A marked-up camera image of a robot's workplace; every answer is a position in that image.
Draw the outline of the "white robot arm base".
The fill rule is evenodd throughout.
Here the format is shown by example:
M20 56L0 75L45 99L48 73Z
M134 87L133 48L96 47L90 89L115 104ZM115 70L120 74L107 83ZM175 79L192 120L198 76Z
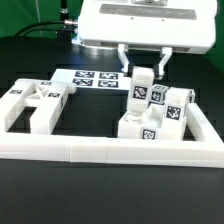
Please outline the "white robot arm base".
M119 38L119 17L104 13L104 9L111 9L115 5L115 0L84 0L74 43L86 49L116 49L122 43Z

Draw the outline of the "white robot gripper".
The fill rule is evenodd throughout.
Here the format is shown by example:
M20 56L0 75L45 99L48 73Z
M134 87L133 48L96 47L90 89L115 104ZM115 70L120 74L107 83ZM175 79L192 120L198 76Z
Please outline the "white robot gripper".
M175 52L204 54L216 40L217 0L115 0L105 14L119 17L118 57L125 76L132 73L126 53L131 49L160 50L156 79Z

